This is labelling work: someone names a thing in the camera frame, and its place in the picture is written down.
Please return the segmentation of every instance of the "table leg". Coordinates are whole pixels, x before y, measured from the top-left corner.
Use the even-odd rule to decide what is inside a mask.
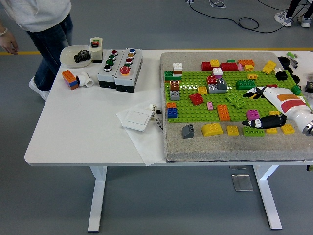
[[[268,222],[271,229],[282,229],[278,212],[275,206],[275,202],[268,185],[268,176],[270,176],[279,166],[253,166],[256,179],[258,181],[260,193],[262,196],[263,204],[266,214],[268,216]]]
[[[104,187],[106,184],[107,166],[91,166],[90,169],[96,178],[92,205],[90,211],[88,233],[98,233],[100,227]]]

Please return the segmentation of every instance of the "white bowl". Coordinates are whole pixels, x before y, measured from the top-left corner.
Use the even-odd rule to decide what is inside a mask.
[[[89,65],[92,61],[90,57],[89,60],[81,61],[76,63],[74,56],[77,55],[81,50],[89,50],[88,45],[72,45],[64,48],[60,55],[60,61],[62,64],[66,65],[69,68],[82,68]]]

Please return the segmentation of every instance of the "white table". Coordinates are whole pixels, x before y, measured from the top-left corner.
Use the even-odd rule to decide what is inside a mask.
[[[105,179],[108,166],[144,166],[116,113],[141,103],[148,97],[160,97],[160,56],[164,52],[179,50],[144,50],[143,64],[134,93],[117,92],[100,88],[96,74],[101,64],[90,64],[81,69],[70,69],[75,75],[87,72],[95,81],[90,88],[81,87],[71,91],[65,84],[61,66],[44,106],[38,124],[25,154],[31,166],[89,166],[95,176],[94,194],[89,219],[89,232],[99,231]],[[294,74],[303,78],[311,73],[313,54],[292,51],[299,58]],[[286,51],[274,51],[285,56]],[[300,85],[304,88],[306,81]],[[252,165],[259,184],[263,203],[271,229],[281,229],[267,177],[279,165],[313,165],[313,161],[293,162],[184,162],[161,161],[155,166],[196,165]]]

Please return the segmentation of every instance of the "yellow floor line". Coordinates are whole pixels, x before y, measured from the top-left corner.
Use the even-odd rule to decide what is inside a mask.
[[[177,49],[177,50],[261,50],[261,51],[313,51],[313,47],[307,47],[307,48],[203,48],[203,49]],[[40,55],[39,51],[19,51],[19,55]],[[0,52],[1,55],[12,55],[7,52]]]

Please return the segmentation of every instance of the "white sneaker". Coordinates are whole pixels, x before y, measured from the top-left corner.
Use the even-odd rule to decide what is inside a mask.
[[[35,77],[32,77],[32,79],[30,80],[30,82],[29,82],[29,87],[32,89],[32,90],[34,90],[35,92],[37,92],[40,96],[41,96],[41,98],[44,100],[44,101],[46,101],[47,100],[47,98],[48,98],[48,95],[49,95],[49,93],[50,93],[50,91],[42,91],[42,90],[39,90],[38,88],[37,88],[37,86],[36,86],[36,84],[35,84],[35,82],[34,82],[34,78]]]
[[[278,12],[275,14],[274,18],[276,21],[281,23],[284,27],[290,27],[292,24],[292,17],[286,17],[287,11]]]
[[[304,18],[304,15],[302,15],[298,18],[298,20],[301,22],[301,27],[310,28],[311,17],[310,18]]]

